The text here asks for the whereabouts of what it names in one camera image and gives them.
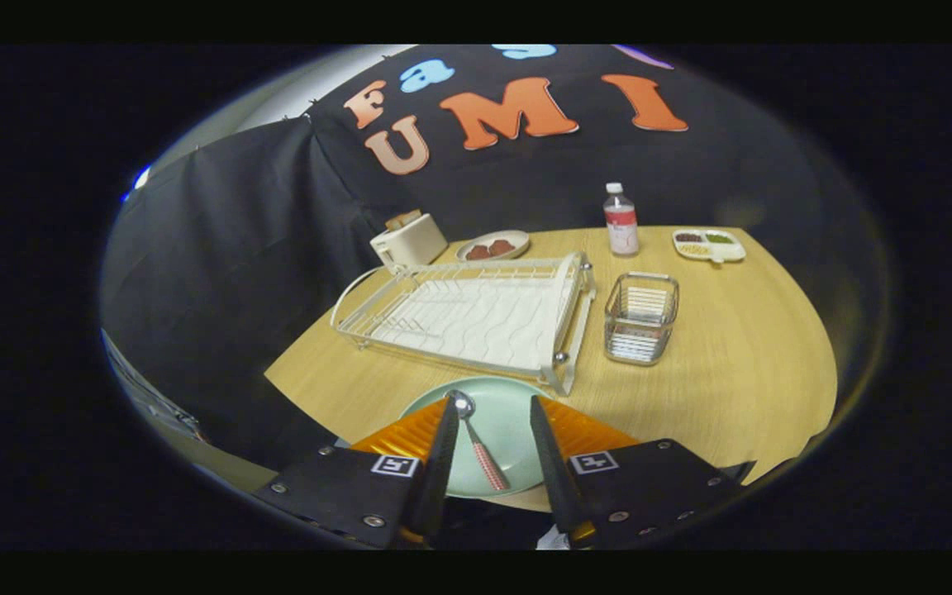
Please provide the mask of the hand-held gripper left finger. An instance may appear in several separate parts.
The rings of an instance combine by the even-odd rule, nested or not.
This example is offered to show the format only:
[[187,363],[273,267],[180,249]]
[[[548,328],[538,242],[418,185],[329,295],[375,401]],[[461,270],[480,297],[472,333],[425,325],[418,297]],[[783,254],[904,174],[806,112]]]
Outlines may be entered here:
[[272,512],[335,549],[425,549],[441,525],[459,415],[450,397],[390,425],[429,421],[425,455],[324,447],[254,490]]

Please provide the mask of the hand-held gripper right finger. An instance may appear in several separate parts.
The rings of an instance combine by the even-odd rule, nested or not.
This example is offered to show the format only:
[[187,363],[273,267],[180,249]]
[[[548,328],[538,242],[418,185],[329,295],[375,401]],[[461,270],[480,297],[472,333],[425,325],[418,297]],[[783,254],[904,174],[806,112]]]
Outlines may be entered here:
[[636,440],[548,397],[531,397],[530,426],[553,520],[572,549],[653,549],[744,491],[679,441]]

